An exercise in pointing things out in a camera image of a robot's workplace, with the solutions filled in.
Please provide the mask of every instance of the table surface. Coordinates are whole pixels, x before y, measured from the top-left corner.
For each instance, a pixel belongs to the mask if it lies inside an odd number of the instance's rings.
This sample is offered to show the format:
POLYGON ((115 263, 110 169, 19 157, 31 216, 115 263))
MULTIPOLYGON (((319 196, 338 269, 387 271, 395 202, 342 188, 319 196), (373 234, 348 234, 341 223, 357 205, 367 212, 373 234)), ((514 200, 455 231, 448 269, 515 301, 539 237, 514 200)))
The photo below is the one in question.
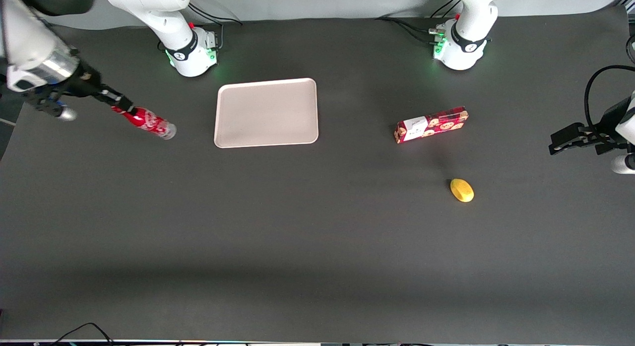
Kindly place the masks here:
MULTIPOLYGON (((626 22, 501 18, 466 72, 388 22, 229 25, 195 78, 148 29, 62 29, 179 132, 93 99, 66 100, 72 123, 23 109, 0 166, 1 338, 92 321, 115 339, 635 344, 633 177, 547 149, 590 75, 628 63, 626 22), (318 85, 315 144, 214 145, 220 86, 297 77, 318 85), (461 105, 463 129, 395 144, 397 121, 461 105)), ((606 73, 594 116, 632 89, 606 73)))

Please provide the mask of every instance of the white label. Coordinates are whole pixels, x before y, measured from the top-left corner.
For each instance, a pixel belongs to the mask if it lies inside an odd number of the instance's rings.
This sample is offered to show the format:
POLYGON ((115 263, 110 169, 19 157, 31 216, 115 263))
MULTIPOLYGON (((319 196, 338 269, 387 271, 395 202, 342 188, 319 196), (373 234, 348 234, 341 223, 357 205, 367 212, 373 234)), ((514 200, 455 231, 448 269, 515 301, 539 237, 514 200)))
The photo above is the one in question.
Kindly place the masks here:
POLYGON ((412 140, 413 138, 421 138, 428 127, 428 120, 426 117, 404 120, 403 123, 406 125, 407 130, 406 136, 403 138, 404 141, 412 140))

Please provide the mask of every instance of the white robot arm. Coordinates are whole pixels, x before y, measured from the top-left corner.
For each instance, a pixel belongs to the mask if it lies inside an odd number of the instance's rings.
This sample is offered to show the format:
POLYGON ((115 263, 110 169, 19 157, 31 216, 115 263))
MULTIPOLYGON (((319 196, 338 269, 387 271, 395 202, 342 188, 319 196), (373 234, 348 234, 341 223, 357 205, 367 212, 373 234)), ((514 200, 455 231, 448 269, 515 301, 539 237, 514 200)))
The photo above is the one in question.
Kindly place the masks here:
POLYGON ((486 36, 499 16, 493 1, 461 0, 463 11, 458 20, 452 18, 429 31, 437 42, 434 58, 451 69, 471 68, 483 56, 486 36))
POLYGON ((574 147, 594 146, 598 155, 614 149, 625 149, 611 163, 611 169, 618 174, 635 174, 635 92, 628 98, 606 109, 601 120, 593 124, 589 113, 589 92, 595 78, 605 70, 625 69, 635 71, 631 66, 607 66, 598 70, 589 80, 584 95, 587 125, 573 123, 557 133, 551 134, 551 155, 574 147))
POLYGON ((0 0, 0 3, 7 87, 22 93, 25 102, 57 119, 69 121, 77 114, 60 98, 63 95, 90 96, 109 104, 145 131, 164 139, 175 135, 173 124, 134 106, 125 95, 103 84, 101 74, 79 56, 77 49, 51 31, 35 12, 84 13, 93 0, 0 0))
POLYGON ((148 25, 166 47, 170 63, 186 77, 199 76, 216 64, 216 37, 188 25, 179 10, 190 0, 108 0, 148 25))

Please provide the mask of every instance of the white backdrop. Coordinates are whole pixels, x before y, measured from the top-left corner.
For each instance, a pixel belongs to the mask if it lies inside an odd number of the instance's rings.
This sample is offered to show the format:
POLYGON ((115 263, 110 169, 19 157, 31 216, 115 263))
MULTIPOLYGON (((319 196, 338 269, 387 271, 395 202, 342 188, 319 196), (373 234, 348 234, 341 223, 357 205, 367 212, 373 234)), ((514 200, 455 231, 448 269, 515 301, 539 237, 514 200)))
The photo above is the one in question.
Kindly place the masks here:
MULTIPOLYGON (((234 13, 241 20, 287 20, 295 18, 368 18, 395 13, 397 16, 431 14, 447 0, 192 0, 213 15, 234 13)), ((563 15, 601 9, 616 0, 499 0, 501 16, 563 15)), ((141 25, 127 12, 96 0, 83 15, 50 18, 52 23, 83 29, 107 29, 141 25)))

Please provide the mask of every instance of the yellow object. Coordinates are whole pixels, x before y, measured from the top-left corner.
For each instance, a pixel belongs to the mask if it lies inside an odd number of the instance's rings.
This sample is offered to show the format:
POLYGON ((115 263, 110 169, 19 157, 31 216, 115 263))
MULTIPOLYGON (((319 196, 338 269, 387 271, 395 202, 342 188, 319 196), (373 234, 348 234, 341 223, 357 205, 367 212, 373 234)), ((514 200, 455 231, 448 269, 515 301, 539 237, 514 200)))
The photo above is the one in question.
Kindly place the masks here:
POLYGON ((454 194, 454 197, 461 202, 469 202, 474 198, 474 190, 467 181, 462 179, 453 179, 449 183, 449 189, 454 194))

